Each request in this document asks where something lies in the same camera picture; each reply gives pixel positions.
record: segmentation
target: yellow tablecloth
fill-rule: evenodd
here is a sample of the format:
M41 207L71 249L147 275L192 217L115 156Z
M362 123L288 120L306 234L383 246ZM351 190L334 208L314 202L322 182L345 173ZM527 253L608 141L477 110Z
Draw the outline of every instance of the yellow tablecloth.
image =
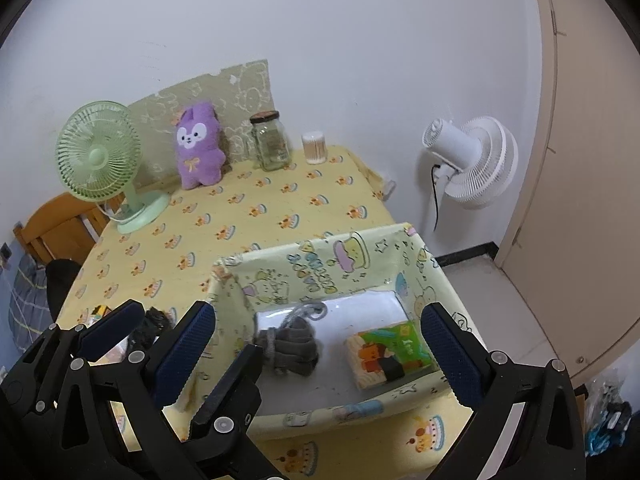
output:
M221 256L393 224L367 181L373 178L348 150L332 146L319 166L294 152L284 170L267 173L239 162L217 186L176 190L171 205L145 228L120 235L113 222L107 226L58 323L71 328L96 310L103 313L99 305L113 309L129 298L145 308L175 309L179 319L206 298L212 264ZM370 424L257 445L292 479L391 480L437 464L469 414L448 390L427 406ZM188 418L181 415L168 418L184 439ZM118 423L126 425L123 414ZM436 433L441 442L430 449L425 438Z

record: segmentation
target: green fan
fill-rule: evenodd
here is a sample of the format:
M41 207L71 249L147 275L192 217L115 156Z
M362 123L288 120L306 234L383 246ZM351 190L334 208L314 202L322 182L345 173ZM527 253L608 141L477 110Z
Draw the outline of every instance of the green fan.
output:
M159 191L138 194L133 178L142 150L127 107L110 101L89 103L75 112L58 136L56 164L72 195L87 202L105 202L124 192L126 202L116 214L105 214L118 231L133 232L155 220L169 205Z

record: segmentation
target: purple plush toy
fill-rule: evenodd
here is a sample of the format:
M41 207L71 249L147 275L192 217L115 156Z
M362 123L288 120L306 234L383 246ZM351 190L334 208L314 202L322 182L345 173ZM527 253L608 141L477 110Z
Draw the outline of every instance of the purple plush toy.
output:
M198 103L187 108L176 133L175 155L184 189L198 184L213 186L222 178L221 168L226 156L218 147L220 123L213 105Z

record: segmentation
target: plaid fabric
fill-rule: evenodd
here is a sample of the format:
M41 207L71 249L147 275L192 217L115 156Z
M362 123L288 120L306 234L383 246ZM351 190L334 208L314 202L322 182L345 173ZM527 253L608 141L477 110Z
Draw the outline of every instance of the plaid fabric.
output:
M15 345L24 352L52 322L45 269L25 254L18 264L9 302L9 327Z

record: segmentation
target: door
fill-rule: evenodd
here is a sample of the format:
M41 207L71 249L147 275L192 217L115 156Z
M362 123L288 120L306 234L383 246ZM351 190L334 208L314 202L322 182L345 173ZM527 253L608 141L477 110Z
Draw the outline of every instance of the door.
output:
M551 3L550 138L502 267L570 374L585 380L640 328L640 56L604 0Z

